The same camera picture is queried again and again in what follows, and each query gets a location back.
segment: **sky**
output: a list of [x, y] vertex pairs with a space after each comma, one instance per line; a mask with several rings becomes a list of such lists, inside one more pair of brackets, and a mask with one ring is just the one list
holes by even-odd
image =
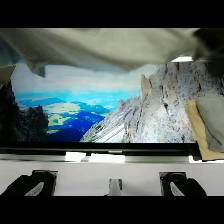
[[18, 64], [11, 81], [17, 101], [57, 97], [115, 109], [120, 99], [141, 94], [141, 74], [154, 74], [157, 65], [145, 65], [130, 72], [95, 72], [62, 65], [46, 66], [46, 77], [33, 74], [26, 64]]

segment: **rock formation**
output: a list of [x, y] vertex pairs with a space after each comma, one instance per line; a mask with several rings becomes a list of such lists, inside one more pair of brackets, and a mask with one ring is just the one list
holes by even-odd
[[211, 92], [223, 95], [222, 80], [207, 72], [204, 62], [161, 65], [141, 77], [142, 97], [128, 99], [83, 136], [82, 142], [191, 143], [187, 101]]
[[41, 106], [20, 110], [15, 102], [11, 82], [0, 90], [0, 141], [45, 141], [47, 114]]

